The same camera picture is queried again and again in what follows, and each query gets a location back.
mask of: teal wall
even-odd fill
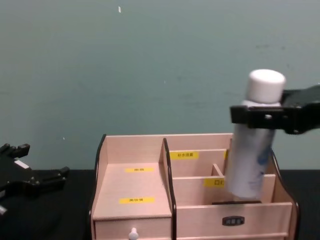
[[[231,132],[251,70],[318,83],[319,12],[312,0],[1,0],[0,143],[31,144],[35,169],[91,169],[103,133]],[[278,131],[280,167],[320,168],[319,142]]]

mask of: black table surface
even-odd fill
[[[320,170],[280,172],[300,205],[298,239],[319,240]],[[71,170],[61,191],[1,201],[8,212],[0,219],[0,240],[83,240],[94,180],[93,170]]]

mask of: screw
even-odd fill
[[[272,119],[272,116],[270,114],[266,114],[266,115],[264,115],[264,118],[269,120],[269,119]]]

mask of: wooden box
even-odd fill
[[[296,240],[298,204],[270,156],[260,202],[224,188],[232,134],[102,137],[89,211],[93,240]]]

